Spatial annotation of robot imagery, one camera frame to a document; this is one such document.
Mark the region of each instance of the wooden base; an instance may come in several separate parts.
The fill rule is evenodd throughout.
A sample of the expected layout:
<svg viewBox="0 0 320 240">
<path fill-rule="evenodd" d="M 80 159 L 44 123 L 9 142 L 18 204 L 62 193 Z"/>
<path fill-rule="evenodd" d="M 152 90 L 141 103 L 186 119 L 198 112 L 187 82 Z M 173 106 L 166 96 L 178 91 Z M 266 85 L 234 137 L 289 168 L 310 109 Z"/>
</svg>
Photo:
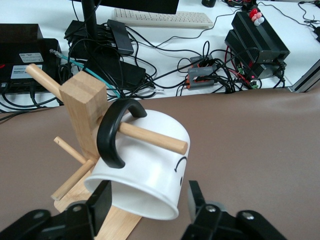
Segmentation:
<svg viewBox="0 0 320 240">
<path fill-rule="evenodd" d="M 80 181 L 54 206 L 63 212 L 70 204 L 85 201 L 91 193 L 86 189 L 84 180 L 90 175 L 88 172 Z M 95 240 L 125 240 L 140 221 L 141 216 L 112 206 Z"/>
</svg>

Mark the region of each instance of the wooden mug holder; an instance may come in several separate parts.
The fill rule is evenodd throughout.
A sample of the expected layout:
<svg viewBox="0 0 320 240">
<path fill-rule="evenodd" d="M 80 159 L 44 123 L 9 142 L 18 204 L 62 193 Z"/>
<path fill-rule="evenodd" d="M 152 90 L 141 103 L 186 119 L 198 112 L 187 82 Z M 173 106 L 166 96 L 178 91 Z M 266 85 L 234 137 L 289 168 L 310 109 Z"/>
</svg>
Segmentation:
<svg viewBox="0 0 320 240">
<path fill-rule="evenodd" d="M 82 166 L 52 194 L 54 206 L 60 212 L 71 203 L 87 200 L 91 193 L 85 188 L 84 180 L 100 158 L 96 139 L 100 122 L 108 110 L 107 88 L 93 76 L 80 71 L 63 85 L 59 85 L 35 64 L 26 68 L 37 82 L 61 100 L 70 117 L 82 154 L 73 149 L 60 137 L 54 141 L 78 160 Z M 153 131 L 122 122 L 118 132 L 161 148 L 184 155 L 188 143 Z M 140 221 L 141 216 L 112 206 L 96 240 L 125 240 Z"/>
</svg>

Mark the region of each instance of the black mug handle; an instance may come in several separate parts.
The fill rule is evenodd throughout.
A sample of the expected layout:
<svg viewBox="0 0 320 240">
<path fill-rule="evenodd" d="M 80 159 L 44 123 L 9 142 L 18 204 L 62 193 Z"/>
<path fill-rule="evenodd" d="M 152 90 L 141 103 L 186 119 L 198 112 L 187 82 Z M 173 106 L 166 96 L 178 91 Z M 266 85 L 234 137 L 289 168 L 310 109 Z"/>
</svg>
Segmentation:
<svg viewBox="0 0 320 240">
<path fill-rule="evenodd" d="M 116 149 L 116 134 L 127 110 L 135 118 L 147 116 L 146 110 L 137 100 L 118 99 L 108 108 L 98 129 L 96 138 L 98 152 L 110 168 L 121 169 L 126 165 Z"/>
</svg>

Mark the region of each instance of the wooden post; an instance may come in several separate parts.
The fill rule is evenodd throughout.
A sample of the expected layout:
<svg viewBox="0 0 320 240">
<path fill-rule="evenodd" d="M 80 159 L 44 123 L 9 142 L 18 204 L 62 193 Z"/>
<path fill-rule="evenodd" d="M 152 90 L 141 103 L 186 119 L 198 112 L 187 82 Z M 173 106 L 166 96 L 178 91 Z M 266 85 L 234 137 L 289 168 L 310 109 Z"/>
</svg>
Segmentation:
<svg viewBox="0 0 320 240">
<path fill-rule="evenodd" d="M 80 71 L 59 91 L 84 157 L 96 163 L 100 157 L 96 143 L 98 119 L 108 109 L 106 85 Z"/>
</svg>

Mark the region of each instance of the keyboard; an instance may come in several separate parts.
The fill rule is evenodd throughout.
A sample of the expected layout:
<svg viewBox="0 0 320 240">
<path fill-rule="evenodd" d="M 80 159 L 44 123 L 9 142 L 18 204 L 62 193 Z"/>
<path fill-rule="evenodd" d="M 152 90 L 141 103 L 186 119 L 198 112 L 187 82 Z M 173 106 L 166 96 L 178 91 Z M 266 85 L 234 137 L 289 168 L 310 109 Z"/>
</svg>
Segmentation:
<svg viewBox="0 0 320 240">
<path fill-rule="evenodd" d="M 202 12 L 177 11 L 176 14 L 162 14 L 114 9 L 114 20 L 127 26 L 208 29 L 214 23 Z"/>
</svg>

